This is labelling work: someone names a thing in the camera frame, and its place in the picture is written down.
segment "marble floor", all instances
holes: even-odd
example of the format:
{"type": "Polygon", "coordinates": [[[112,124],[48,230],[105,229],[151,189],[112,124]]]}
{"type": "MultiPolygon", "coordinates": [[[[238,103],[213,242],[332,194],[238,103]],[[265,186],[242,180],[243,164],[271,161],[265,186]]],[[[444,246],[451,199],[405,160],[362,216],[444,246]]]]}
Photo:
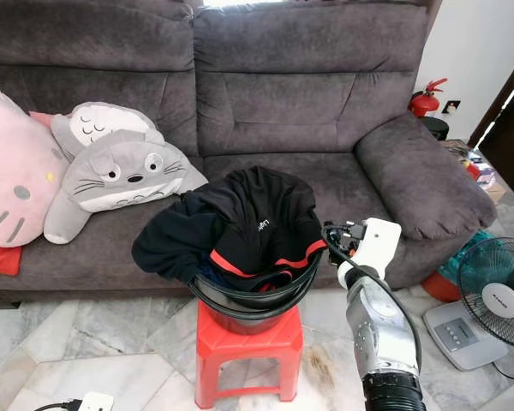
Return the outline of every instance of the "marble floor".
{"type": "MultiPolygon", "coordinates": [[[[509,188],[497,210],[490,231],[514,235],[509,188]]],[[[511,401],[513,381],[491,365],[458,371],[427,333],[421,316],[440,302],[420,286],[397,294],[421,336],[421,386],[428,411],[508,409],[492,407],[491,401],[511,401]]],[[[311,291],[299,309],[305,349],[296,399],[243,396],[220,400],[215,409],[364,409],[344,292],[311,291]]],[[[195,319],[196,301],[188,298],[24,303],[17,310],[0,310],[0,411],[32,411],[82,398],[90,390],[114,396],[113,411],[197,409],[195,319]]],[[[514,348],[498,366],[514,376],[514,348]]],[[[277,381],[277,363],[257,359],[224,364],[219,385],[227,389],[277,381]]]]}

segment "power strip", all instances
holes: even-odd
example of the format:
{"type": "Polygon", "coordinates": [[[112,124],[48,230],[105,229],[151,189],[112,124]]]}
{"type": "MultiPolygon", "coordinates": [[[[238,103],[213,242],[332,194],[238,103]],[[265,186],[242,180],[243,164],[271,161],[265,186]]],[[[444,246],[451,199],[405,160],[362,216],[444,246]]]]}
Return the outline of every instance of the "power strip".
{"type": "Polygon", "coordinates": [[[111,411],[114,397],[98,392],[88,392],[78,411],[111,411]]]}

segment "white fan base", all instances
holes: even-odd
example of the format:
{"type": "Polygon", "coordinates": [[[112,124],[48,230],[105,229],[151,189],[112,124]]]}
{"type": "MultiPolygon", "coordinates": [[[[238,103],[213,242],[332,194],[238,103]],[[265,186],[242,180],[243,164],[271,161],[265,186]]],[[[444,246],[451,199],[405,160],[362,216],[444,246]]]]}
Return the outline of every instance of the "white fan base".
{"type": "Polygon", "coordinates": [[[461,371],[508,354],[506,344],[481,328],[461,301],[428,310],[423,319],[439,349],[461,371]]]}

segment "black bucket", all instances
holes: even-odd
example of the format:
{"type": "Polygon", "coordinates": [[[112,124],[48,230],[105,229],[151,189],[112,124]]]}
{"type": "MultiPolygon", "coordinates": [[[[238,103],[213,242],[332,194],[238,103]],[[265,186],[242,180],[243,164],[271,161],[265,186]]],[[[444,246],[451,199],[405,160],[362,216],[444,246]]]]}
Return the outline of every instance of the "black bucket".
{"type": "Polygon", "coordinates": [[[252,293],[227,289],[198,275],[188,284],[192,293],[212,309],[215,320],[237,334],[258,334],[273,327],[310,290],[323,250],[310,257],[308,268],[293,282],[272,291],[252,293]]]}

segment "white wall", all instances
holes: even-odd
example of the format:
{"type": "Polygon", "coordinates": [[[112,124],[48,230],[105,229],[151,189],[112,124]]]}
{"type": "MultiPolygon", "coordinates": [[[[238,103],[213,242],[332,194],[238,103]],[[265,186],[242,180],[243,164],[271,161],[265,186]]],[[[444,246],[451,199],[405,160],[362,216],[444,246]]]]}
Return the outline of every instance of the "white wall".
{"type": "Polygon", "coordinates": [[[449,124],[450,139],[467,141],[513,69],[514,0],[443,0],[415,90],[447,77],[434,116],[449,124]],[[455,114],[441,114],[447,100],[461,100],[455,114]]]}

